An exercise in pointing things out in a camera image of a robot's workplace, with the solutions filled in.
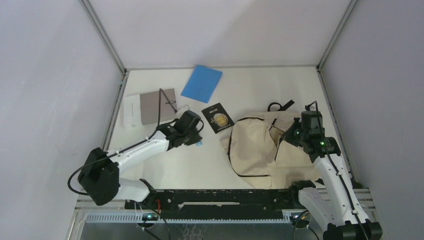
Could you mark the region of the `black booklet with gold emblem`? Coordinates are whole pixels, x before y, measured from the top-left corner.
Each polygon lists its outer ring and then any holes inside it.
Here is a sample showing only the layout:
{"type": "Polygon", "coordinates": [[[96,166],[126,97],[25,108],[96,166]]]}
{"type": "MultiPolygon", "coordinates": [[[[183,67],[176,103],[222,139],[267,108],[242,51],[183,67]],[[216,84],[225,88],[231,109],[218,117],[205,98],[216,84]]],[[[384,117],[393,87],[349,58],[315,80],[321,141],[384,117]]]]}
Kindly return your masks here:
{"type": "Polygon", "coordinates": [[[201,112],[215,134],[229,129],[235,124],[221,103],[208,106],[201,112]]]}

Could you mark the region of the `beige canvas student bag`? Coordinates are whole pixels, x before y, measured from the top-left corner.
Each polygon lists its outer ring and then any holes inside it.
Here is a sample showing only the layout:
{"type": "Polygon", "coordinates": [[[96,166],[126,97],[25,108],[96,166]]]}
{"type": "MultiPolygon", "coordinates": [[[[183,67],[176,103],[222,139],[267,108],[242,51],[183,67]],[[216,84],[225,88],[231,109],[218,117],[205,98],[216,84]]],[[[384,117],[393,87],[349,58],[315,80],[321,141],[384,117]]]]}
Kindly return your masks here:
{"type": "Polygon", "coordinates": [[[289,109],[293,104],[272,102],[265,112],[248,113],[220,141],[234,173],[254,189],[287,189],[321,178],[303,149],[285,140],[301,115],[289,109]]]}

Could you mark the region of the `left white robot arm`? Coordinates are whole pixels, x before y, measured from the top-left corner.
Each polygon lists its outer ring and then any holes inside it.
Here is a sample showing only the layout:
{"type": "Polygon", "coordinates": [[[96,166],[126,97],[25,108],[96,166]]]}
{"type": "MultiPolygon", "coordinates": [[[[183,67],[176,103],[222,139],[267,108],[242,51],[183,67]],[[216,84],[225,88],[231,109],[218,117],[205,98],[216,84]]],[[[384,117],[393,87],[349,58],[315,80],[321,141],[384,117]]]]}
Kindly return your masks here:
{"type": "Polygon", "coordinates": [[[148,158],[181,146],[190,146],[202,140],[197,128],[202,118],[186,110],[180,118],[158,124],[153,133],[125,148],[104,151],[93,149],[85,164],[67,180],[73,193],[90,197],[97,206],[113,200],[138,202],[149,209],[156,203],[154,188],[145,180],[130,180],[122,175],[148,158]]]}

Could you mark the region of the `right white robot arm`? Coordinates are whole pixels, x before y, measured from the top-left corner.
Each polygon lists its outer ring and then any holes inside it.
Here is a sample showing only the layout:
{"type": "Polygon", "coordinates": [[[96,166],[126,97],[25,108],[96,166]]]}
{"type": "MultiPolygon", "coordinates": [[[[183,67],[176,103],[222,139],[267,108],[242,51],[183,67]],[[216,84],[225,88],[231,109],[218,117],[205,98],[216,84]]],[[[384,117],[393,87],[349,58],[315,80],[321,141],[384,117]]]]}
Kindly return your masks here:
{"type": "Polygon", "coordinates": [[[286,132],[287,143],[301,147],[323,180],[326,202],[310,180],[292,183],[289,203],[305,207],[323,231],[324,240],[379,240],[383,230],[372,222],[355,195],[352,181],[337,141],[325,136],[322,114],[305,110],[286,132]]]}

